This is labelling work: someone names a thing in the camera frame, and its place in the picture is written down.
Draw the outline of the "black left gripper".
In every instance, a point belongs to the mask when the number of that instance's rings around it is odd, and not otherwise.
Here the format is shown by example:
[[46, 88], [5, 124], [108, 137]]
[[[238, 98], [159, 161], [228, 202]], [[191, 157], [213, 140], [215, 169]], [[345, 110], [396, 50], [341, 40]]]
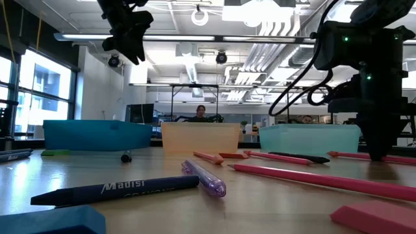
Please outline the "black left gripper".
[[135, 11], [144, 7], [148, 0], [97, 0], [102, 19], [110, 25], [110, 37], [104, 39], [105, 51], [118, 50], [133, 64], [139, 65], [138, 58], [144, 62], [143, 39], [145, 32], [153, 22], [153, 16], [147, 10]]

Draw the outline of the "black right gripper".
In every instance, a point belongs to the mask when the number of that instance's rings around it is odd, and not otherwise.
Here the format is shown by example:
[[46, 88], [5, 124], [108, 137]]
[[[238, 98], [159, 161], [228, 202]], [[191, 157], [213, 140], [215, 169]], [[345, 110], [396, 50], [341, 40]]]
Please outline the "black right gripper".
[[376, 91], [360, 84], [340, 84], [328, 94], [328, 110], [330, 113], [355, 113], [356, 116], [350, 120], [351, 124], [358, 125], [365, 139], [368, 153], [372, 160], [379, 160], [391, 150], [397, 143], [400, 134], [398, 125], [379, 125], [379, 144], [377, 143], [377, 132], [375, 124], [378, 120], [392, 119], [400, 120], [401, 116], [414, 116], [415, 104], [408, 102], [398, 92], [388, 90], [387, 92]]

